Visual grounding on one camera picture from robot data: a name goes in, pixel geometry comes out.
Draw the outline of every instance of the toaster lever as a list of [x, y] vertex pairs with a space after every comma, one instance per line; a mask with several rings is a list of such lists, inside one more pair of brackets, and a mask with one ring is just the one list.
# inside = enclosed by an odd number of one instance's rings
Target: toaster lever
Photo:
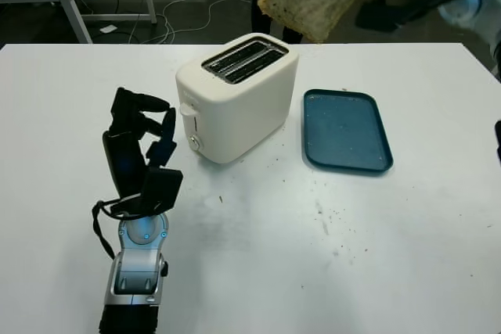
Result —
[[193, 107], [187, 105], [184, 102], [181, 103], [181, 106], [179, 107], [179, 112], [184, 117], [195, 117], [196, 115], [198, 115], [198, 111], [196, 111]]

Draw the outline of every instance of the toaster slot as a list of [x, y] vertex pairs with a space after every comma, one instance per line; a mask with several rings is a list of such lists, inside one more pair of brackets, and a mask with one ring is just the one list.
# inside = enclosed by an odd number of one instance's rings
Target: toaster slot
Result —
[[265, 51], [267, 48], [268, 47], [263, 43], [255, 41], [250, 45], [231, 53], [231, 55], [225, 56], [222, 59], [215, 61], [214, 63], [208, 64], [206, 68], [212, 70], [216, 74], [220, 74], [221, 72], [242, 63], [244, 60]]
[[283, 52], [277, 50], [270, 50], [257, 59], [251, 60], [249, 63], [234, 70], [232, 73], [225, 76], [226, 81], [230, 84], [238, 84], [246, 78], [256, 74], [260, 70], [265, 69], [270, 64], [276, 62], [283, 56]]

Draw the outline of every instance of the toaster knob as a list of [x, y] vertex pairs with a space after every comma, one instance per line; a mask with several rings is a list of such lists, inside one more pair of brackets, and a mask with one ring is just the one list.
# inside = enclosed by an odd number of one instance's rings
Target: toaster knob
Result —
[[188, 143], [189, 143], [189, 147], [192, 150], [195, 150], [195, 151], [200, 150], [201, 143], [200, 143], [200, 140], [198, 139], [198, 137], [196, 137], [195, 135], [191, 135], [188, 137]]

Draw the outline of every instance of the white cable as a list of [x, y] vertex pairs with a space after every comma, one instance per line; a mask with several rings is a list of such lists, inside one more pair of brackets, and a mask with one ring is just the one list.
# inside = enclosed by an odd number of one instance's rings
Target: white cable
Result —
[[[207, 20], [207, 22], [205, 23], [205, 25], [203, 25], [202, 27], [197, 27], [197, 28], [193, 28], [193, 29], [181, 29], [179, 31], [172, 31], [171, 34], [172, 34], [172, 39], [171, 41], [169, 42], [170, 45], [172, 45], [172, 42], [174, 42], [174, 38], [175, 38], [175, 34], [176, 33], [182, 33], [184, 31], [201, 31], [202, 29], [205, 29], [206, 27], [209, 26], [209, 24], [211, 23], [211, 19], [212, 19], [212, 15], [211, 15], [211, 8], [220, 3], [220, 2], [225, 2], [225, 1], [228, 1], [228, 0], [217, 0], [216, 2], [212, 3], [211, 5], [209, 5], [209, 20]], [[249, 2], [248, 0], [239, 0], [241, 2]]]
[[[167, 17], [165, 17], [164, 15], [161, 15], [161, 14], [159, 14], [159, 13], [157, 13], [157, 16], [159, 16], [159, 17], [163, 17], [163, 18], [164, 18], [164, 20], [165, 20], [164, 27], [165, 27], [165, 30], [166, 30], [166, 32], [165, 32], [165, 33], [167, 34], [167, 33], [169, 32], [169, 28], [168, 28], [168, 26], [167, 26]], [[158, 38], [162, 38], [163, 36], [165, 36], [165, 34], [157, 35], [156, 37], [153, 37], [153, 38], [151, 38], [151, 39], [147, 39], [147, 40], [146, 40], [146, 41], [144, 41], [144, 42], [141, 42], [141, 43], [140, 43], [140, 45], [144, 45], [145, 43], [148, 43], [148, 42], [154, 41], [154, 40], [156, 40], [156, 39], [158, 39]]]
[[138, 18], [135, 19], [134, 27], [132, 28], [132, 31], [131, 31], [130, 35], [128, 36], [128, 42], [127, 42], [128, 45], [131, 44], [132, 36], [134, 35], [134, 32], [135, 32], [135, 27], [138, 26], [139, 16], [141, 16], [141, 13], [138, 13]]
[[[169, 6], [171, 6], [171, 5], [175, 4], [175, 3], [179, 3], [179, 2], [188, 2], [188, 1], [191, 1], [191, 0], [174, 0], [173, 2], [168, 3], [168, 4], [164, 7], [164, 9], [162, 10], [162, 17], [165, 19], [165, 29], [166, 29], [166, 32], [165, 32], [164, 34], [161, 34], [161, 35], [158, 35], [158, 36], [156, 36], [156, 37], [154, 37], [154, 38], [151, 38], [151, 39], [149, 39], [148, 41], [144, 41], [143, 43], [147, 43], [147, 42], [149, 42], [149, 41], [154, 41], [154, 40], [156, 40], [156, 39], [158, 39], [158, 38], [162, 38], [162, 40], [161, 40], [161, 41], [158, 41], [158, 42], [157, 42], [157, 45], [161, 45], [161, 44], [163, 44], [163, 43], [167, 40], [167, 38], [168, 38], [168, 36], [169, 36], [169, 35], [171, 35], [171, 34], [175, 35], [175, 33], [176, 33], [176, 32], [180, 32], [180, 31], [175, 31], [175, 30], [174, 30], [174, 28], [172, 27], [171, 23], [169, 23], [167, 16], [165, 15], [165, 11], [167, 10], [167, 8], [168, 8]], [[241, 1], [241, 2], [249, 2], [250, 0], [236, 0], [236, 1]]]
[[[141, 9], [142, 2], [143, 2], [143, 1], [144, 1], [144, 0], [141, 0], [141, 2], [139, 3], [139, 9]], [[134, 35], [134, 32], [135, 32], [135, 27], [137, 27], [137, 26], [138, 26], [138, 22], [139, 22], [139, 17], [140, 17], [140, 16], [141, 16], [141, 13], [138, 13], [138, 18], [137, 18], [137, 19], [135, 19], [135, 24], [134, 24], [134, 27], [132, 28], [131, 35], [129, 35], [129, 36], [128, 36], [128, 42], [127, 42], [127, 44], [128, 44], [128, 45], [130, 45], [130, 44], [131, 44], [132, 36]]]

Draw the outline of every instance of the table surface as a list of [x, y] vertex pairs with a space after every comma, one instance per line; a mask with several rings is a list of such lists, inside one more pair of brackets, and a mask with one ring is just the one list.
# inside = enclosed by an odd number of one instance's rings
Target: table surface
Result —
[[[178, 106], [210, 45], [0, 51], [0, 327], [97, 331], [110, 259], [91, 206], [116, 192], [101, 134], [119, 85]], [[501, 85], [462, 45], [301, 45], [283, 127], [235, 163], [189, 149], [164, 255], [159, 333], [497, 333]], [[395, 165], [321, 171], [301, 153], [310, 88], [375, 98]], [[117, 249], [117, 222], [103, 216]]]

